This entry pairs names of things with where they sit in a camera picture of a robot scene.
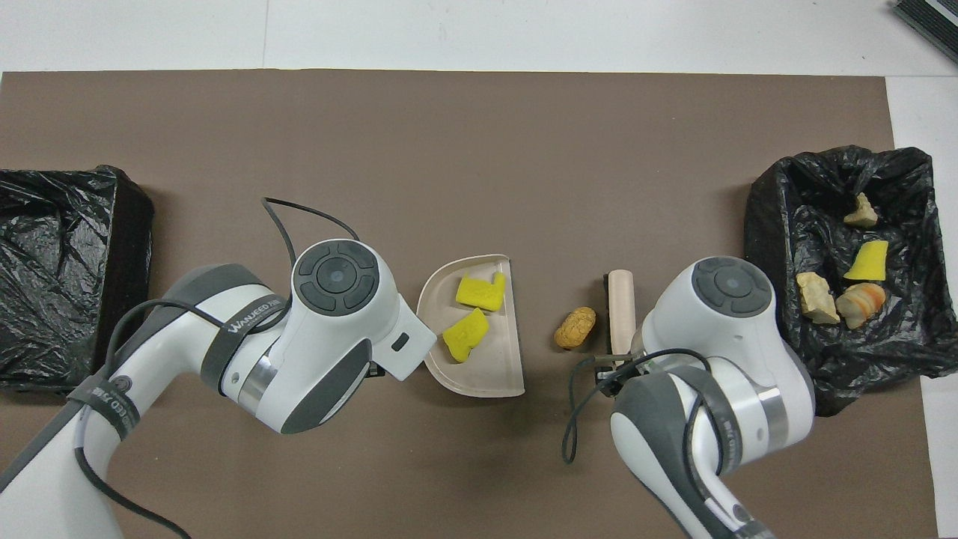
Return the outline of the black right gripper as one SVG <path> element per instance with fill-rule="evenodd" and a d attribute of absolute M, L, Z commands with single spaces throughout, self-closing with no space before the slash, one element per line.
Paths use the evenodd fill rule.
<path fill-rule="evenodd" d="M 596 358 L 595 383 L 606 397 L 619 395 L 625 382 L 636 376 L 632 358 Z"/>

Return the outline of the brown bread roll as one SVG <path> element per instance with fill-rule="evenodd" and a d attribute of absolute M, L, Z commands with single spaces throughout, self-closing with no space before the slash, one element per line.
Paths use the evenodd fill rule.
<path fill-rule="evenodd" d="M 553 341 L 561 349 L 571 350 L 584 344 L 597 321 L 592 307 L 581 306 L 572 310 L 555 330 Z"/>

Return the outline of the beige hand brush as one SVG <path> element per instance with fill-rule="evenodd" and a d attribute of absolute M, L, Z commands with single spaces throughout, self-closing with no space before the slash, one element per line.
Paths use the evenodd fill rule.
<path fill-rule="evenodd" d="M 614 356 L 610 366 L 616 371 L 632 358 L 632 342 L 637 330 L 634 276 L 626 269 L 613 269 L 606 276 L 608 291 L 609 350 Z"/>

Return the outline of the beige plastic dustpan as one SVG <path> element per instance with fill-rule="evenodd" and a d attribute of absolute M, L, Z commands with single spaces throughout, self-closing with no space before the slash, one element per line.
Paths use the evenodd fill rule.
<path fill-rule="evenodd" d="M 499 310 L 486 311 L 489 331 L 470 350 L 464 362 L 456 362 L 444 338 L 438 338 L 424 360 L 428 371 L 446 389 L 470 397 L 516 397 L 525 391 L 512 262 L 507 255 L 477 255 L 441 267 L 428 278 L 416 314 L 436 335 L 451 328 L 472 311 L 455 300 L 462 279 L 486 280 L 494 285 L 504 276 L 504 298 Z"/>

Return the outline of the yellow sponge chunk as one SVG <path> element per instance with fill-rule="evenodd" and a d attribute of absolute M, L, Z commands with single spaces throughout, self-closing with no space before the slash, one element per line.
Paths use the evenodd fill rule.
<path fill-rule="evenodd" d="M 470 354 L 481 344 L 489 331 L 489 321 L 485 313 L 475 308 L 462 320 L 442 331 L 442 341 L 457 364 L 468 361 Z"/>

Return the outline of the yellow notched sponge piece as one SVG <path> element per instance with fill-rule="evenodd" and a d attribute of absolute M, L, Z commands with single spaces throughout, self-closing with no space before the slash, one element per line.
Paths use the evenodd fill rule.
<path fill-rule="evenodd" d="M 498 311 L 505 300 L 507 276 L 494 272 L 492 281 L 472 278 L 464 274 L 458 285 L 455 300 L 462 305 L 484 311 Z"/>

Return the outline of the pale striped croissant piece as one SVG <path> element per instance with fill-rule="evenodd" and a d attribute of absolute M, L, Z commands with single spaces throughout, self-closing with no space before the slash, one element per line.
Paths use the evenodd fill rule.
<path fill-rule="evenodd" d="M 800 304 L 804 317 L 815 324 L 839 324 L 840 317 L 835 307 L 829 283 L 816 272 L 801 272 L 795 276 L 799 287 Z"/>

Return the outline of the orange striped croissant piece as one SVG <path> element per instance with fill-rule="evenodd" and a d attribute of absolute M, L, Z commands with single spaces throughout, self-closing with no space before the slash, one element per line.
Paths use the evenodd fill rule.
<path fill-rule="evenodd" d="M 884 287 L 862 282 L 848 287 L 835 300 L 835 309 L 848 329 L 859 329 L 873 315 L 882 310 L 886 301 Z"/>

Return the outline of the yellow sponge wedge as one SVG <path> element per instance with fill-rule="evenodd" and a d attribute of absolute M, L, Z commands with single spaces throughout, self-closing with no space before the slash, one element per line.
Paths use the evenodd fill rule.
<path fill-rule="evenodd" d="M 886 280 L 888 242 L 882 240 L 862 243 L 852 266 L 843 277 L 850 281 Z"/>

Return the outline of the black bag lined bin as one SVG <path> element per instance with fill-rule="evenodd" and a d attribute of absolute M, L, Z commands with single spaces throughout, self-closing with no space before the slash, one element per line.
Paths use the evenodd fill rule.
<path fill-rule="evenodd" d="M 0 168 L 0 390 L 68 392 L 145 301 L 155 209 L 113 166 Z"/>
<path fill-rule="evenodd" d="M 875 228 L 845 225 L 865 193 Z M 862 243 L 888 242 L 887 298 L 859 329 L 802 314 L 795 276 L 816 272 L 838 296 Z M 916 147 L 858 146 L 784 157 L 755 180 L 745 209 L 745 259 L 775 287 L 778 327 L 810 372 L 818 416 L 919 376 L 958 373 L 958 315 L 948 290 L 932 157 Z"/>

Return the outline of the brown table mat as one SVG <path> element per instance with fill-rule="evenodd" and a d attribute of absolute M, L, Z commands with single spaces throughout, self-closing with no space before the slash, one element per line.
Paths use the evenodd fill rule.
<path fill-rule="evenodd" d="M 279 436 L 177 378 L 107 481 L 195 539 L 684 539 L 611 440 L 611 401 L 561 460 L 568 311 L 628 269 L 639 311 L 691 262 L 740 255 L 749 188 L 802 151 L 895 147 L 886 86 L 842 76 L 359 70 L 6 73 L 0 168 L 122 168 L 155 207 L 151 296 L 239 263 L 287 294 L 261 197 L 355 228 L 416 304 L 438 267 L 512 260 L 525 393 L 419 368 Z"/>

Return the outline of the small beige bread scrap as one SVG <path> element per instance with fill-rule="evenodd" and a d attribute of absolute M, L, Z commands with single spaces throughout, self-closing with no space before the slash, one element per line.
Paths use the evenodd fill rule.
<path fill-rule="evenodd" d="M 845 215 L 843 222 L 845 225 L 853 228 L 869 229 L 875 228 L 879 221 L 876 209 L 873 208 L 871 201 L 865 193 L 858 193 L 855 197 L 855 211 Z"/>

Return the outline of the dark ridged panel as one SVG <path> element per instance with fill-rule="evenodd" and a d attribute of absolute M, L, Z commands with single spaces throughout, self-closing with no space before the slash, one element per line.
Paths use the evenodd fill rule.
<path fill-rule="evenodd" d="M 958 65 L 958 0 L 893 0 L 891 9 Z"/>

